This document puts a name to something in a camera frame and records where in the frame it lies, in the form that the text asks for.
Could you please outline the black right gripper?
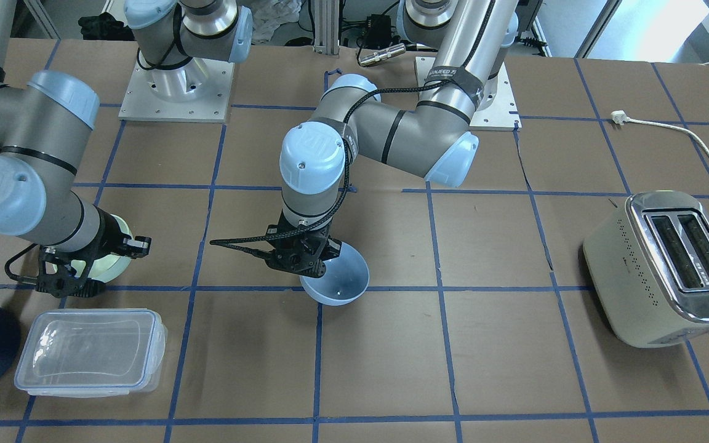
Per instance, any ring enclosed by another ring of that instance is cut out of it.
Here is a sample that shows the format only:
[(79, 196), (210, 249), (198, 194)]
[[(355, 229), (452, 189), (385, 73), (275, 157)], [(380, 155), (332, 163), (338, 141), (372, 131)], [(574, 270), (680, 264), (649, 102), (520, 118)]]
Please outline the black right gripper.
[[(36, 290), (49, 293), (55, 298), (90, 298), (106, 290), (106, 283), (88, 277), (93, 261), (109, 254), (118, 254), (133, 259), (150, 254), (152, 238), (148, 236), (130, 237), (121, 232), (112, 214), (98, 210), (100, 225), (93, 241), (75, 252), (43, 249), (39, 253), (39, 269)], [(86, 263), (80, 276), (71, 267), (73, 259)]]

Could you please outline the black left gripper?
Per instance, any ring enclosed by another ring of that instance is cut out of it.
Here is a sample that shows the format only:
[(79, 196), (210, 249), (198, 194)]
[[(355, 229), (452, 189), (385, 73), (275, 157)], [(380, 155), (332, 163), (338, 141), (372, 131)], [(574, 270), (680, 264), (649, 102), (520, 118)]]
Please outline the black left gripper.
[(323, 275), (326, 261), (341, 252), (341, 241), (329, 236), (330, 226), (306, 231), (297, 236), (270, 239), (274, 247), (265, 259), (268, 267), (297, 275)]

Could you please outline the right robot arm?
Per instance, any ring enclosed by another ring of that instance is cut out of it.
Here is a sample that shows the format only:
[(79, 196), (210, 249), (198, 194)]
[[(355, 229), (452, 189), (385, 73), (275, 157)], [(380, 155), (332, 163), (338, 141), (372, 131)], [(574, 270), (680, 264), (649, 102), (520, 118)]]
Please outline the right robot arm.
[[(9, 86), (3, 63), (16, 2), (0, 1), (0, 234), (39, 249), (37, 275), (4, 266), (8, 277), (57, 298), (89, 298), (106, 289), (151, 239), (123, 219), (79, 198), (73, 187), (100, 98), (81, 79), (35, 73)], [(143, 70), (180, 72), (194, 59), (240, 63), (253, 33), (250, 9), (236, 1), (127, 1), (127, 24)]]

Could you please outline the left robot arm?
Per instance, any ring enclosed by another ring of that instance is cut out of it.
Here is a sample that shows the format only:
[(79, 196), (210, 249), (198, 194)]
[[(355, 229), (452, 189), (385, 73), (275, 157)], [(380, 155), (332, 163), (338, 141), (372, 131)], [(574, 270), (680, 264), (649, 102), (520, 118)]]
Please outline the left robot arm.
[(323, 93), (309, 121), (284, 137), (279, 155), (283, 208), (270, 225), (273, 269), (321, 277), (342, 244), (330, 236), (351, 164), (358, 156), (447, 187), (459, 187), (478, 149), (476, 110), (503, 61), (515, 1), (402, 1), (397, 26), (437, 53), (421, 87), (376, 88), (346, 74)]

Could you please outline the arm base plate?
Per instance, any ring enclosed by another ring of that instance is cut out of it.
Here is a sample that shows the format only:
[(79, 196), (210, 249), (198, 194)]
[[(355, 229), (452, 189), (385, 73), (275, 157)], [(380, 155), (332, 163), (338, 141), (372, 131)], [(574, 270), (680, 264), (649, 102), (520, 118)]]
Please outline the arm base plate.
[(520, 130), (523, 124), (514, 98), (514, 92), (504, 64), (494, 79), (485, 84), (484, 95), (478, 109), (473, 109), (472, 102), (455, 84), (449, 84), (441, 89), (430, 92), (419, 92), (419, 101), (437, 99), (442, 94), (443, 104), (461, 110), (464, 113), (473, 111), (469, 124), (470, 131), (514, 131)]
[(135, 65), (118, 116), (125, 121), (225, 123), (234, 63), (192, 59), (177, 70)]

